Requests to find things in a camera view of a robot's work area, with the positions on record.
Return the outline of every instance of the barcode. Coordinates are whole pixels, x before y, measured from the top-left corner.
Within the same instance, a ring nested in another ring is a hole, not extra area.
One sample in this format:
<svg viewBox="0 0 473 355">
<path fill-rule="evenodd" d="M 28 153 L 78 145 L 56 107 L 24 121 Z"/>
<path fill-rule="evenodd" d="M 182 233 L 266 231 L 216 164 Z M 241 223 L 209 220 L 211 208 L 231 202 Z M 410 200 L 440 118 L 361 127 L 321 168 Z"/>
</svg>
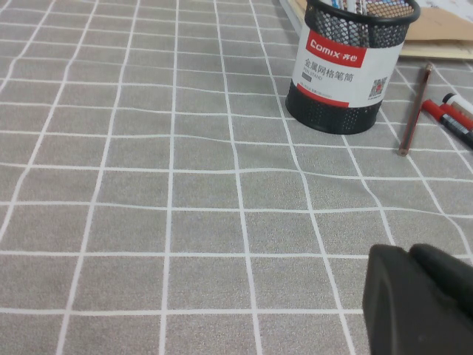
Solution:
<svg viewBox="0 0 473 355">
<path fill-rule="evenodd" d="M 369 98 L 374 98 L 375 96 L 380 95 L 383 92 L 386 81 L 387 81 L 387 77 L 374 80 L 372 83 L 372 88 L 371 88 Z"/>
</svg>

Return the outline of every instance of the white label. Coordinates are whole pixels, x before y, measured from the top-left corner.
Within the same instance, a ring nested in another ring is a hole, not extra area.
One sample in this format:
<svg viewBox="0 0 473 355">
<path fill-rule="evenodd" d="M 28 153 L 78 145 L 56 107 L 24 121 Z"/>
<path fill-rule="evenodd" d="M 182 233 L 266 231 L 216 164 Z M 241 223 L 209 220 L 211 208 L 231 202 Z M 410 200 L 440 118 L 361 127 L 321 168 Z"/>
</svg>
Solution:
<svg viewBox="0 0 473 355">
<path fill-rule="evenodd" d="M 333 106 L 374 105 L 386 93 L 402 46 L 348 46 L 319 35 L 304 23 L 293 83 L 305 95 Z"/>
</svg>

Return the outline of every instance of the cardboard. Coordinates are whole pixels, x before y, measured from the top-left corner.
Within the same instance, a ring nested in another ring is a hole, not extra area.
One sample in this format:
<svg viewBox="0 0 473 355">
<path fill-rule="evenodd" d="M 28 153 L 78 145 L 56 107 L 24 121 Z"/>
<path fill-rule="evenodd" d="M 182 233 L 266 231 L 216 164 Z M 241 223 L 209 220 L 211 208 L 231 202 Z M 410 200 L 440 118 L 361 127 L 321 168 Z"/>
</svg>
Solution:
<svg viewBox="0 0 473 355">
<path fill-rule="evenodd" d="M 473 22 L 449 11 L 423 7 L 421 17 L 410 25 L 407 41 L 473 41 Z"/>
</svg>

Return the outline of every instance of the pencil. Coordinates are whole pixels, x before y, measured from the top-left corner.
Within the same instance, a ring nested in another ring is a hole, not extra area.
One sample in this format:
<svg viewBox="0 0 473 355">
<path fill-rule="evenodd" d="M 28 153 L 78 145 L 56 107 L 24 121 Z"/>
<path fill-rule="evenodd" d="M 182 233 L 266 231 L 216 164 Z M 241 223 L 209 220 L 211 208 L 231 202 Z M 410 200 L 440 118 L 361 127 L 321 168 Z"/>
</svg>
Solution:
<svg viewBox="0 0 473 355">
<path fill-rule="evenodd" d="M 412 107 L 411 115 L 407 121 L 406 130 L 404 131 L 404 137 L 402 138 L 401 145 L 399 146 L 398 154 L 401 157 L 405 157 L 409 152 L 411 146 L 412 136 L 414 135 L 415 126 L 419 119 L 419 114 L 421 113 L 423 94 L 427 88 L 427 82 L 429 81 L 430 73 L 432 72 L 432 65 L 427 64 L 424 71 L 421 85 L 419 86 L 419 91 L 414 101 L 414 106 Z"/>
</svg>

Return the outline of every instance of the marker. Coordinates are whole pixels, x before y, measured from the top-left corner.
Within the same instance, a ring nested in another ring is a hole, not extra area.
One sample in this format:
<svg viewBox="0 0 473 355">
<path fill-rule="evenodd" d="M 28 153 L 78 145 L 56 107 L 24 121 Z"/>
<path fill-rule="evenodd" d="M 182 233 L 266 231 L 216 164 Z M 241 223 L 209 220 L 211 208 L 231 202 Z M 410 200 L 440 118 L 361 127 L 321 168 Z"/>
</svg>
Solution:
<svg viewBox="0 0 473 355">
<path fill-rule="evenodd" d="M 422 104 L 425 109 L 436 121 L 443 124 L 451 133 L 456 135 L 468 147 L 473 149 L 473 132 L 467 130 L 459 124 L 451 115 L 448 115 L 432 100 L 426 100 Z"/>
<path fill-rule="evenodd" d="M 467 130 L 473 129 L 473 121 L 466 117 L 463 113 L 453 108 L 453 106 L 447 104 L 441 104 L 440 108 L 451 115 L 459 124 L 464 126 Z"/>
<path fill-rule="evenodd" d="M 473 120 L 473 105 L 462 98 L 460 95 L 449 93 L 443 98 L 442 102 L 452 106 L 457 111 L 463 113 L 470 120 Z"/>
</svg>

